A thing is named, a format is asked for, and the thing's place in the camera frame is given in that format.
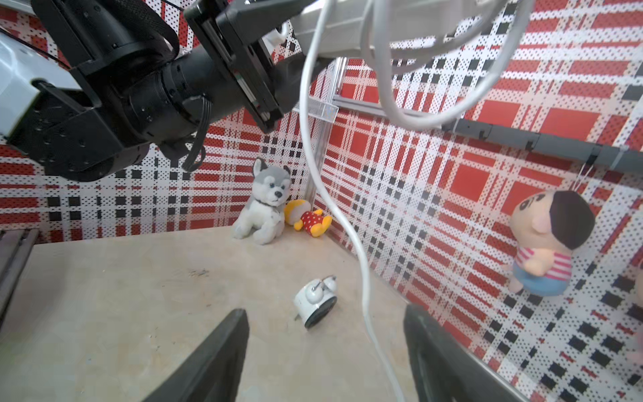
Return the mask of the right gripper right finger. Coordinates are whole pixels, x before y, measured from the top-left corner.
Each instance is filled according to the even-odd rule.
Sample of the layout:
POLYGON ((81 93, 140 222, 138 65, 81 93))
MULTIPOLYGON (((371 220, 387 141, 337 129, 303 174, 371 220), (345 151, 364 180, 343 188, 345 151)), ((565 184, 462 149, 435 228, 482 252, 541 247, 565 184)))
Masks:
POLYGON ((421 306, 405 309, 404 332, 420 401, 525 401, 507 380, 463 348, 421 306))

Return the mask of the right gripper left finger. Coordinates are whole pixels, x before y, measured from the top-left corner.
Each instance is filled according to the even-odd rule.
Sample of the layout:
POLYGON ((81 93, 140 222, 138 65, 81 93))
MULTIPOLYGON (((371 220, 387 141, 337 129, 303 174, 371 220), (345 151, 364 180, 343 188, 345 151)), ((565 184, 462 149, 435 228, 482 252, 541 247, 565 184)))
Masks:
POLYGON ((249 340, 246 310, 234 309, 147 401, 234 401, 249 340))

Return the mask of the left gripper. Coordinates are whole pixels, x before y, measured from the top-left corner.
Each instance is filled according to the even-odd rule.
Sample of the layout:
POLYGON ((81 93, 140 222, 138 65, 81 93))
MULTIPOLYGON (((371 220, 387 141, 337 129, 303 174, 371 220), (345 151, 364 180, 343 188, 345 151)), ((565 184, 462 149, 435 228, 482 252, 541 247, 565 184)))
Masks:
POLYGON ((244 108, 264 133, 299 102, 306 55, 274 63, 264 36, 299 16, 311 1, 195 1, 184 18, 222 76, 241 93, 244 108))

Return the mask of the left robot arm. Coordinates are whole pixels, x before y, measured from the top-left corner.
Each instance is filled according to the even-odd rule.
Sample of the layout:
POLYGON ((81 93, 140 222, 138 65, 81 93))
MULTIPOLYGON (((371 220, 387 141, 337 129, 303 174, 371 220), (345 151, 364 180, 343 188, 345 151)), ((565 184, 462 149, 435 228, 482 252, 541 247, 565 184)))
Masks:
POLYGON ((200 167, 209 126, 245 109, 264 133, 298 102, 305 55, 274 63, 264 37, 303 1, 196 1, 176 32, 142 1, 34 1, 67 60, 1 40, 1 134, 45 173, 93 182, 142 161, 151 144, 200 167))

